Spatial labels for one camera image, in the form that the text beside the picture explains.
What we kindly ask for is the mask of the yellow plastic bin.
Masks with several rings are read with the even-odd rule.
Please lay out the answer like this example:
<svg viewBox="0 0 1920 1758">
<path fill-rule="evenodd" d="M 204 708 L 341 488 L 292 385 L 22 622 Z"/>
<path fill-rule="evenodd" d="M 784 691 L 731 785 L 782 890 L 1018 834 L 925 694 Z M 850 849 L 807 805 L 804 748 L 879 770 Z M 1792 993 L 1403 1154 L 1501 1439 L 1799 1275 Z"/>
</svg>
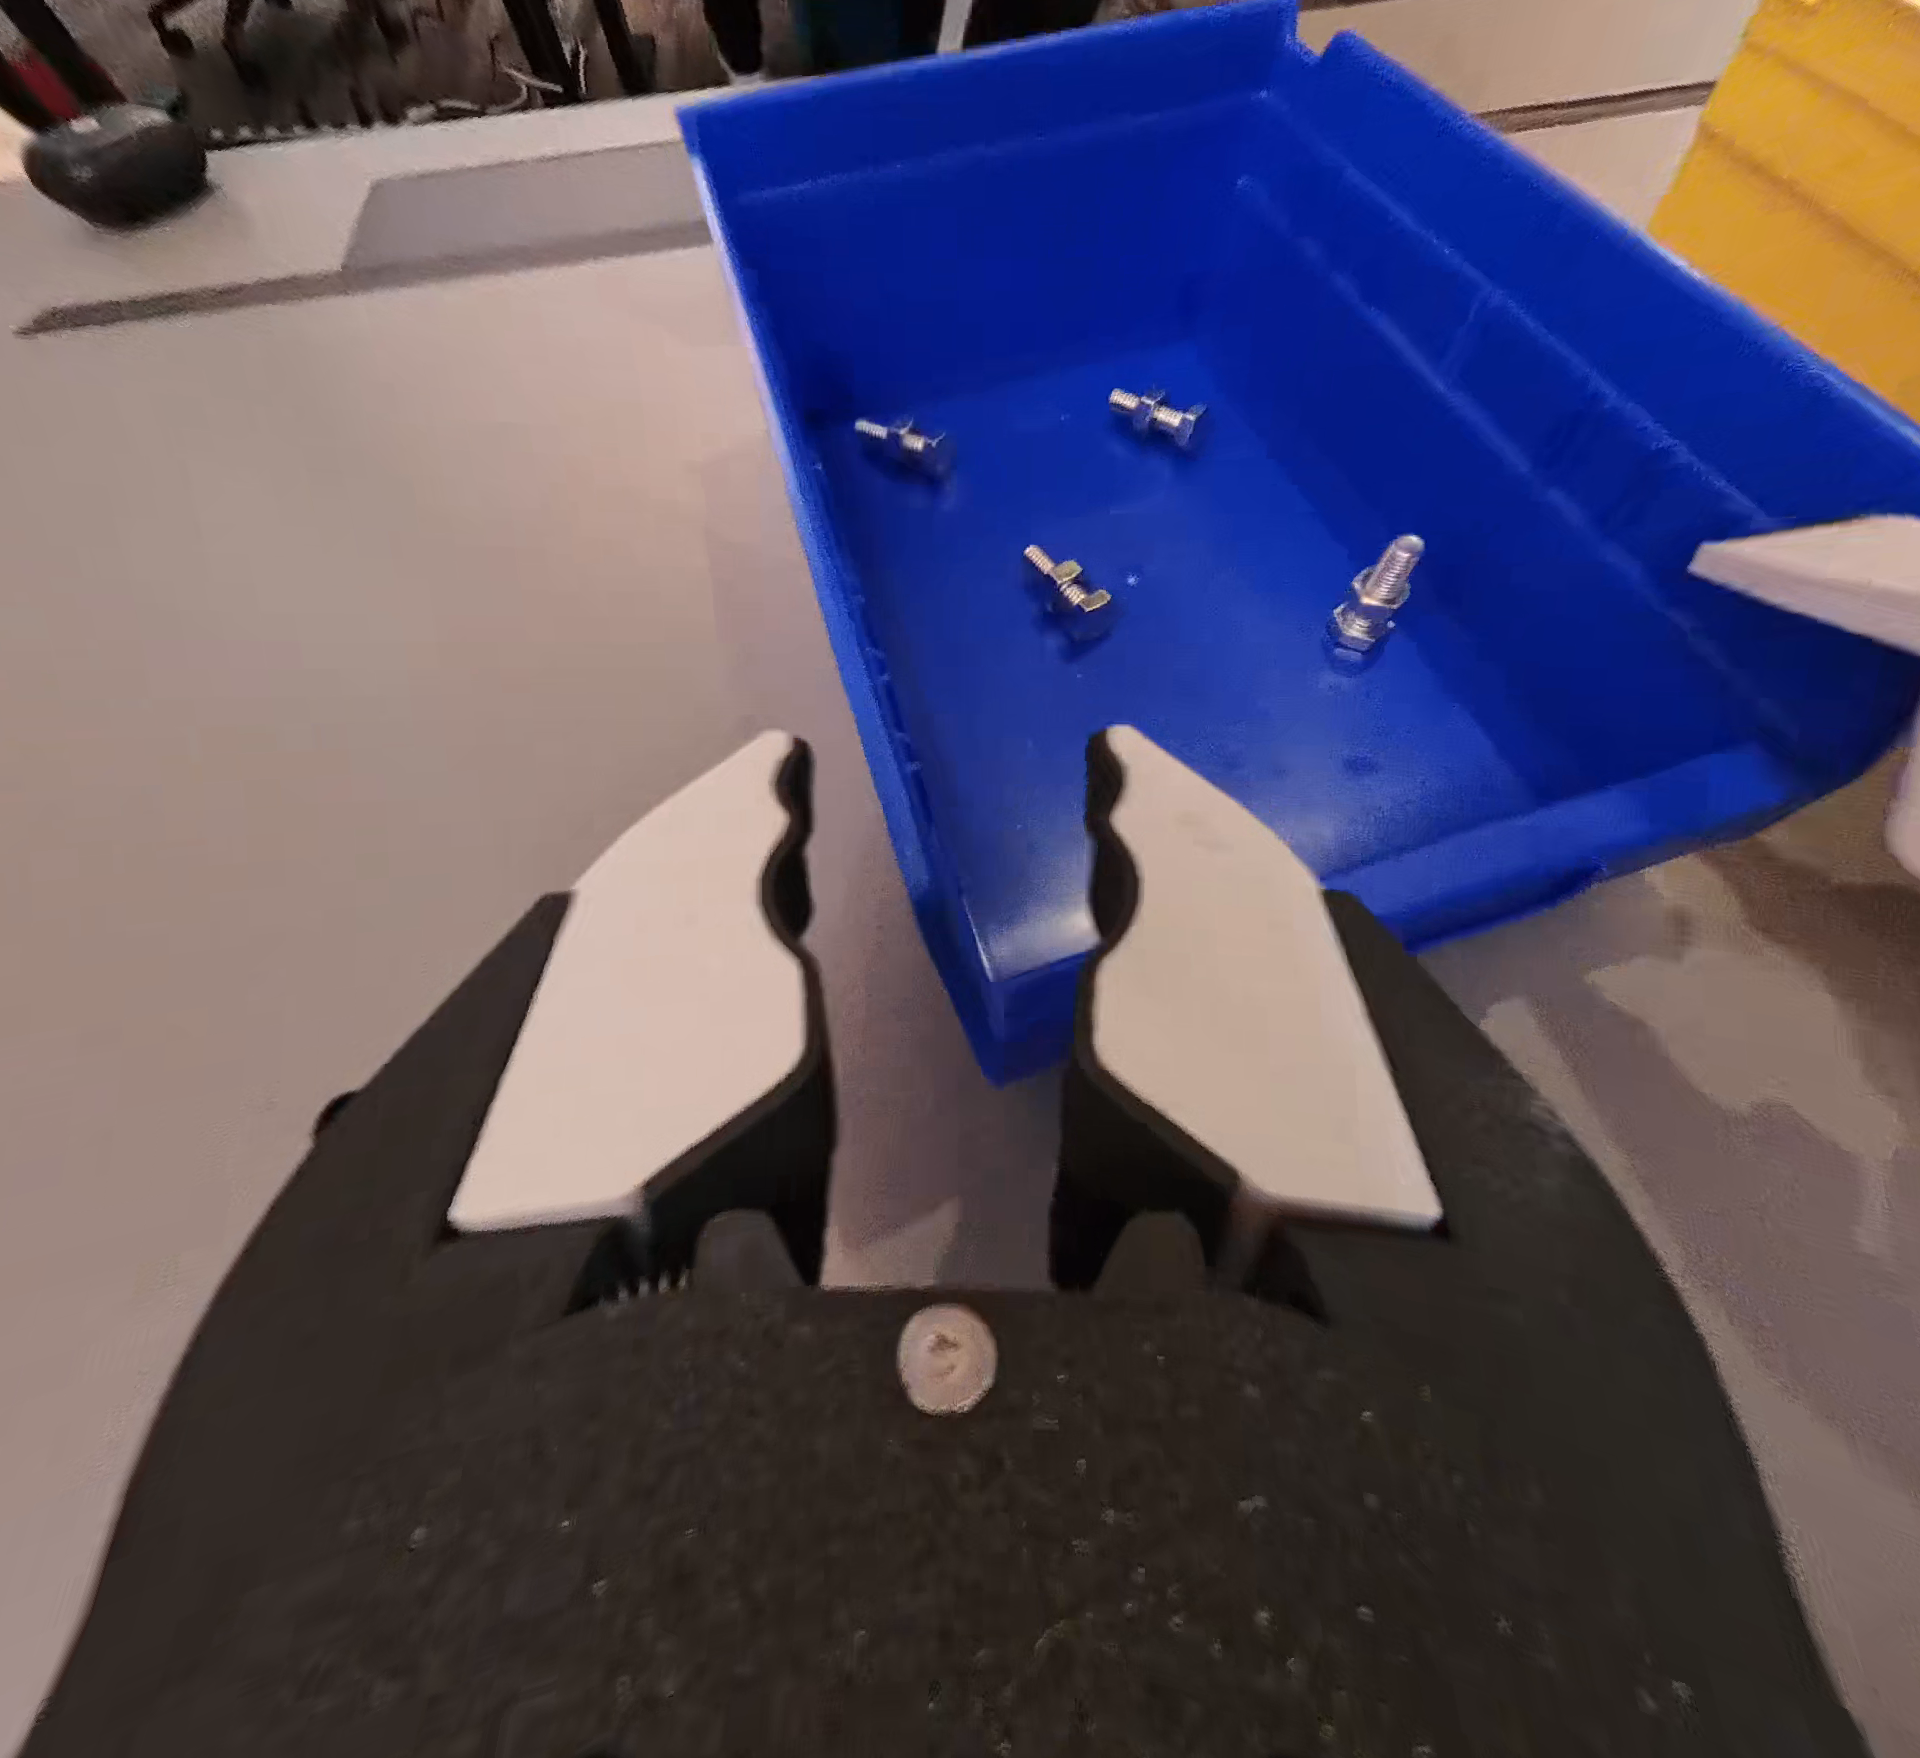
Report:
<svg viewBox="0 0 1920 1758">
<path fill-rule="evenodd" d="M 1919 415 L 1919 0 L 1760 0 L 1649 235 Z"/>
</svg>

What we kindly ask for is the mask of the black oval case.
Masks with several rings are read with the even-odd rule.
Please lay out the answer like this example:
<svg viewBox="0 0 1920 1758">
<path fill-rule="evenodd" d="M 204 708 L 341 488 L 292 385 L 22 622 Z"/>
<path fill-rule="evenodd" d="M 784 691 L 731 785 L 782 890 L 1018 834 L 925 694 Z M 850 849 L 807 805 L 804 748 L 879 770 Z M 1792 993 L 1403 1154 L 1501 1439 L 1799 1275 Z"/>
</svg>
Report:
<svg viewBox="0 0 1920 1758">
<path fill-rule="evenodd" d="M 195 128 L 151 105 L 110 105 L 37 130 L 20 166 L 45 199 L 103 229 L 133 229 L 197 204 L 209 190 Z"/>
</svg>

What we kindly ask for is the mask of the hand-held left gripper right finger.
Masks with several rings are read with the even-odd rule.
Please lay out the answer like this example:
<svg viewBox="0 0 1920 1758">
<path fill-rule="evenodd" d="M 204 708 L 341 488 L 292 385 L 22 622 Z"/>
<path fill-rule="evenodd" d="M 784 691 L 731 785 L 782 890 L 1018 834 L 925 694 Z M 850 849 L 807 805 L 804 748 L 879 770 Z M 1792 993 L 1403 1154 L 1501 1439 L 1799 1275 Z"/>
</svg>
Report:
<svg viewBox="0 0 1920 1758">
<path fill-rule="evenodd" d="M 1078 1086 L 1229 1215 L 1445 1220 L 1320 876 L 1136 725 L 1088 746 Z"/>
</svg>

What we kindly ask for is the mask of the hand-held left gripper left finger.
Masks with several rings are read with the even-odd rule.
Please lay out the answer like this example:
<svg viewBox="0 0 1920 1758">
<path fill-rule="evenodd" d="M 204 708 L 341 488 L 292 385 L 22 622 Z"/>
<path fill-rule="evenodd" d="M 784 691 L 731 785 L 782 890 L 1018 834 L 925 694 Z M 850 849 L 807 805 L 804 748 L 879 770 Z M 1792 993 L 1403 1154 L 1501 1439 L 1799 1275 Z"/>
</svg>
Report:
<svg viewBox="0 0 1920 1758">
<path fill-rule="evenodd" d="M 797 933 L 765 883 L 802 739 L 761 732 L 663 797 L 566 896 L 462 1180 L 461 1234 L 640 1217 L 807 1049 Z"/>
</svg>

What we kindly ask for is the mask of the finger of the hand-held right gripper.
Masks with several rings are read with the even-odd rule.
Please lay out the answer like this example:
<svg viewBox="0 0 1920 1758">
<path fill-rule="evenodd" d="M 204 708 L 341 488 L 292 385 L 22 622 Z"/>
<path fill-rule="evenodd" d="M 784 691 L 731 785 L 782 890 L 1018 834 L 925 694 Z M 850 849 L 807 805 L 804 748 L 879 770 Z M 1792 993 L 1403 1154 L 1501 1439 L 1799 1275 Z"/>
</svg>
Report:
<svg viewBox="0 0 1920 1758">
<path fill-rule="evenodd" d="M 1919 653 L 1919 517 L 1863 516 L 1695 548 L 1690 575 L 1799 618 Z"/>
</svg>

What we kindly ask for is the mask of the blue plastic bin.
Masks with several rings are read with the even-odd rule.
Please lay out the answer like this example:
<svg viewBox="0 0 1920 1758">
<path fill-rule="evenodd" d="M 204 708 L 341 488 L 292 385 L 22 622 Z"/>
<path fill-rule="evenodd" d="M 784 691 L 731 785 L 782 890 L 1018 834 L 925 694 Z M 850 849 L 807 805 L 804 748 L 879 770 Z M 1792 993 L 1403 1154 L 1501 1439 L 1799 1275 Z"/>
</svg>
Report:
<svg viewBox="0 0 1920 1758">
<path fill-rule="evenodd" d="M 1871 767 L 1917 658 L 1690 575 L 1917 513 L 1917 431 L 1290 0 L 681 110 L 830 642 L 980 1070 L 1072 1042 L 1129 724 L 1410 950 Z M 1141 442 L 1114 387 L 1207 403 Z M 936 486 L 857 416 L 947 431 Z M 1391 636 L 1351 578 L 1426 555 Z"/>
</svg>

